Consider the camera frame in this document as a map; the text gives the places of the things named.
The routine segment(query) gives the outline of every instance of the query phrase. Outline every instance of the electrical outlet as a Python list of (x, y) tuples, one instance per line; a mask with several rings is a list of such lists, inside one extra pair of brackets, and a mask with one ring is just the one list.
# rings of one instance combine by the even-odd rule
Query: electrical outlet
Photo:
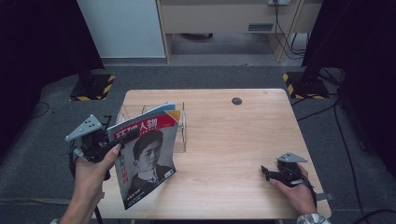
[(277, 4), (279, 6), (287, 6), (290, 5), (290, 0), (268, 0), (268, 5), (269, 6), (274, 6), (275, 2), (277, 2)]

